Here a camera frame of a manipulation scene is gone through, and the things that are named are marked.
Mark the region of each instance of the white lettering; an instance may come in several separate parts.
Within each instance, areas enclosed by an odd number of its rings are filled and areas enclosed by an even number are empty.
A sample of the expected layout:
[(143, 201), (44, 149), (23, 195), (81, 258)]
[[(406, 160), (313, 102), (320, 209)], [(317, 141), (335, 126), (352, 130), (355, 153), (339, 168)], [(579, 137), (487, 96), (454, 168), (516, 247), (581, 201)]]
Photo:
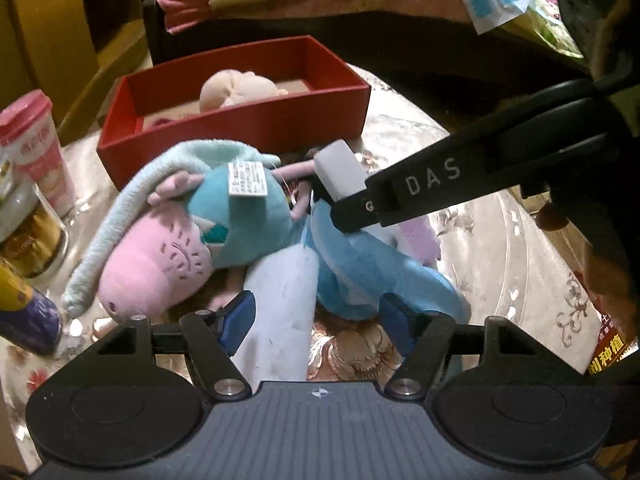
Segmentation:
[(457, 166), (454, 166), (455, 163), (456, 161), (453, 158), (448, 158), (444, 161), (444, 169), (449, 171), (449, 173), (453, 172), (453, 174), (449, 175), (449, 180), (456, 180), (460, 176), (460, 170)]
[(409, 193), (411, 193), (412, 196), (420, 193), (420, 184), (418, 184), (417, 178), (415, 178), (414, 176), (408, 176), (405, 179), (405, 182), (407, 184), (407, 187), (409, 188)]
[(427, 187), (431, 189), (431, 184), (433, 183), (440, 184), (440, 180), (430, 168), (427, 168)]

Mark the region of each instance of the floral tablecloth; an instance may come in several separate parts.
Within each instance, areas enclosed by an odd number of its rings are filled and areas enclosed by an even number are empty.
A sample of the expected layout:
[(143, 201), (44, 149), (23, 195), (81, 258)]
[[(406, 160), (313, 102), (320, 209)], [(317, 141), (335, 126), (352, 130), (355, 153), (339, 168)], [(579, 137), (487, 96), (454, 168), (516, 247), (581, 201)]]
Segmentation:
[[(358, 72), (372, 86), (372, 94), (362, 140), (352, 148), (369, 171), (393, 164), (447, 135), (380, 79)], [(116, 196), (95, 153), (96, 143), (97, 134), (65, 149), (78, 190), (78, 202), (65, 219), (71, 245), (57, 275), (40, 285), (58, 304), (66, 280)], [(486, 316), (505, 316), (578, 371), (586, 369), (600, 329), (598, 314), (564, 260), (509, 192), (435, 212), (430, 221), (442, 247), (438, 269), (469, 301), (471, 323), (482, 324)], [(4, 402), (29, 470), (40, 463), (24, 423), (29, 395), (90, 345), (94, 329), (107, 319), (98, 301), (79, 319), (65, 319), (60, 346), (51, 358), (33, 356), (0, 340)], [(157, 362), (187, 375), (181, 356), (158, 356)], [(398, 353), (375, 321), (347, 322), (318, 307), (310, 340), (309, 380), (384, 382), (399, 362)], [(466, 366), (473, 364), (473, 358), (465, 362)]]

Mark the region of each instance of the white label tag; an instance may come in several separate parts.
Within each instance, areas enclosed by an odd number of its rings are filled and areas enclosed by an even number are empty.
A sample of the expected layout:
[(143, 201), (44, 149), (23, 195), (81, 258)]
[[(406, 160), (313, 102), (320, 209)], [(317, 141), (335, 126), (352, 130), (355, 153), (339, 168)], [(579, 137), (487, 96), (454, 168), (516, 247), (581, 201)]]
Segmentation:
[(229, 196), (267, 196), (267, 178), (261, 162), (229, 163)]

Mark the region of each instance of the pink cup lid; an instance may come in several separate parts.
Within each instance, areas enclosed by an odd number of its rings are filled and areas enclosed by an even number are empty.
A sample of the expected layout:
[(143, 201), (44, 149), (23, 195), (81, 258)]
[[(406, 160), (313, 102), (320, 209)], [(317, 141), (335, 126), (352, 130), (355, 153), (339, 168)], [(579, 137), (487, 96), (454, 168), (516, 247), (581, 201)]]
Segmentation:
[(42, 90), (33, 90), (0, 112), (0, 146), (20, 137), (43, 114), (51, 112), (51, 99)]

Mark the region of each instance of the wooden cabinet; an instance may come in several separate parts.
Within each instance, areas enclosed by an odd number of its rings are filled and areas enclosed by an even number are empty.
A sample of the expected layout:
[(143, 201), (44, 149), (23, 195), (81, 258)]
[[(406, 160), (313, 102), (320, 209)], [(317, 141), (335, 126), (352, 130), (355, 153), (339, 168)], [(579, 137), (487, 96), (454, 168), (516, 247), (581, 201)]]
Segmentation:
[(14, 38), (0, 47), (0, 107), (41, 88), (63, 144), (84, 136), (113, 81), (146, 54), (140, 0), (0, 0), (0, 36)]

